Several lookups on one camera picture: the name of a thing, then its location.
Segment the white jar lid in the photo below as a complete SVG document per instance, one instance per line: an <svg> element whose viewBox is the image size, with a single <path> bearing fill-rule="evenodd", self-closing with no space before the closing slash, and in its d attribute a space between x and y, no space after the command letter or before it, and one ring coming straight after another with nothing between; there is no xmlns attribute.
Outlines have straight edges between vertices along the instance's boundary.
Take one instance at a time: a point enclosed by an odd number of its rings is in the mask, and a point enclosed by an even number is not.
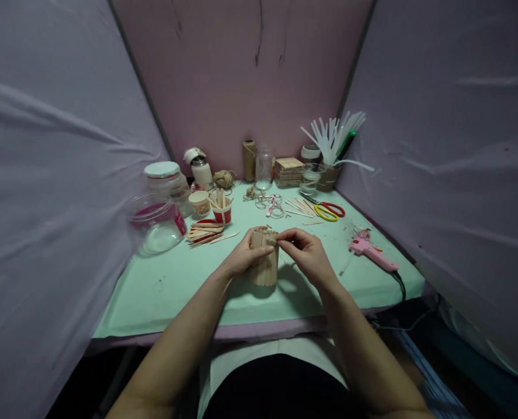
<svg viewBox="0 0 518 419"><path fill-rule="evenodd" d="M144 174L155 179L175 175L179 172L179 164L176 162L152 163L144 168Z"/></svg>
<svg viewBox="0 0 518 419"><path fill-rule="evenodd" d="M302 158L316 159L321 155L321 150L316 145L304 145L301 148Z"/></svg>

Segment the red scissors handle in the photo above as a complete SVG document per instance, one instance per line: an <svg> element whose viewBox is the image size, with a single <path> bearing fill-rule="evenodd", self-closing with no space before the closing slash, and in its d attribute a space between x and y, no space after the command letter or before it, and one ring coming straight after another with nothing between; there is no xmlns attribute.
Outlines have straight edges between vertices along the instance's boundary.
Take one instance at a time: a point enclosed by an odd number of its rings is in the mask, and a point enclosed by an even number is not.
<svg viewBox="0 0 518 419"><path fill-rule="evenodd" d="M331 204L331 203L320 203L320 204L323 205L329 211L331 211L333 214L335 214L337 217L341 217L342 218L342 217L344 217L346 215L345 210L343 210L338 205Z"/></svg>

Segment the wooden cylinder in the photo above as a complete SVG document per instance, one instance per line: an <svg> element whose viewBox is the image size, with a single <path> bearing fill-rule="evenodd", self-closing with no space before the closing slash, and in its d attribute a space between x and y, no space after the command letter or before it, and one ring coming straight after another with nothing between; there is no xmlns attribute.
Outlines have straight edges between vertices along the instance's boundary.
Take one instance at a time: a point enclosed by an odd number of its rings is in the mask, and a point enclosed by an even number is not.
<svg viewBox="0 0 518 419"><path fill-rule="evenodd" d="M243 142L243 165L244 178L246 182L255 181L255 141L246 140Z"/></svg>
<svg viewBox="0 0 518 419"><path fill-rule="evenodd" d="M326 166L326 171L321 175L321 179L319 180L319 184L317 184L317 190L323 192L329 192L333 190L335 187L335 183L339 178L340 171L342 170L342 164Z"/></svg>
<svg viewBox="0 0 518 419"><path fill-rule="evenodd" d="M275 251L261 258L257 266L251 269L251 279L255 285L273 286L278 278L278 232L272 230L255 230L251 234L251 248L272 246Z"/></svg>

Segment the white paper cup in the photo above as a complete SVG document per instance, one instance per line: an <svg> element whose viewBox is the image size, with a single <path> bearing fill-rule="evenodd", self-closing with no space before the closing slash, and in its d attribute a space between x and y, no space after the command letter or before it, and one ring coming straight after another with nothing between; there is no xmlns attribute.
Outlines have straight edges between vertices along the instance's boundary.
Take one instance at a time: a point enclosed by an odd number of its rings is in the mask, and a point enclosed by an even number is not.
<svg viewBox="0 0 518 419"><path fill-rule="evenodd" d="M199 215L208 214L211 210L211 203L208 200L208 192L197 191L189 195L189 202Z"/></svg>

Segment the hand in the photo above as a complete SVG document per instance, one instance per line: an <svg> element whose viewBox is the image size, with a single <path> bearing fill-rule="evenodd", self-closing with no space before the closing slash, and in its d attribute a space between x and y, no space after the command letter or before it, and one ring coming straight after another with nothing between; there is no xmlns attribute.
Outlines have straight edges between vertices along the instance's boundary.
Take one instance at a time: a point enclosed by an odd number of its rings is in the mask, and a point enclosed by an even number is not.
<svg viewBox="0 0 518 419"><path fill-rule="evenodd" d="M240 243L232 250L224 262L218 267L220 271L228 278L243 274L247 268L253 265L259 258L272 253L275 248L272 246L262 246L257 249L251 249L251 233L254 230L266 230L267 227L260 226L249 229L240 241Z"/></svg>
<svg viewBox="0 0 518 419"><path fill-rule="evenodd" d="M319 238L294 228L282 232L276 239L314 287L339 283Z"/></svg>

